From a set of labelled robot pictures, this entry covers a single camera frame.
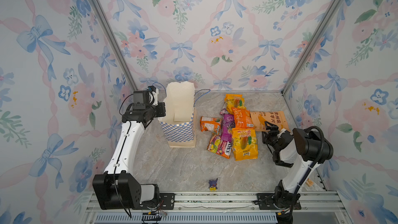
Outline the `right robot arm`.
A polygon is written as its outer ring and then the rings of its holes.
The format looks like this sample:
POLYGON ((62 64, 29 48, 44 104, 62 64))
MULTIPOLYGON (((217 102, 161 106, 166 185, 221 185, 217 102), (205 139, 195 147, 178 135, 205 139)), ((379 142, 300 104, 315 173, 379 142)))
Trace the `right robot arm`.
POLYGON ((257 194, 256 205, 261 210, 292 209, 300 198, 300 189, 314 170, 330 160, 334 150, 316 125, 292 132, 280 129, 276 124, 264 122, 262 142, 267 145, 275 165, 288 168, 288 175, 281 179, 270 195, 257 194))

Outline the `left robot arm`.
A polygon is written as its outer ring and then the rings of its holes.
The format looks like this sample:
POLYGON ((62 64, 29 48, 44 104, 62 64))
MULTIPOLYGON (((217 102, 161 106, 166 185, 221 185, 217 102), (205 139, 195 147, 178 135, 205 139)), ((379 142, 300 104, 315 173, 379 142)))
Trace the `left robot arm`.
POLYGON ((133 163, 145 129, 154 118, 166 114, 163 102, 130 104, 122 115, 122 131, 115 152, 102 174, 92 185, 102 210, 157 209, 160 190, 157 184, 140 184, 132 175, 133 163))

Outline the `yellow mango candy bag front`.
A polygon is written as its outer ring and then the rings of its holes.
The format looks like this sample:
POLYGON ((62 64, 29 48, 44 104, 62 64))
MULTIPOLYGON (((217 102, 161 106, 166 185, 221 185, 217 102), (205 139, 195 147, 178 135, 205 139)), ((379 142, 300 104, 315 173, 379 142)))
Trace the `yellow mango candy bag front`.
POLYGON ((258 140, 254 129, 234 128, 233 154, 236 161, 258 158, 258 140))

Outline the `blue checkered paper bag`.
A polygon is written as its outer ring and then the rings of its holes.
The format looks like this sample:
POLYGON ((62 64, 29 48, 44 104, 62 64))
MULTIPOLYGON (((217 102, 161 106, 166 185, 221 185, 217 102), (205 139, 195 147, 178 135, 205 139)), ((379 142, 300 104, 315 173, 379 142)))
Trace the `blue checkered paper bag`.
POLYGON ((192 82, 172 82, 165 87, 165 116, 159 123, 171 148, 194 148, 195 98, 192 82))

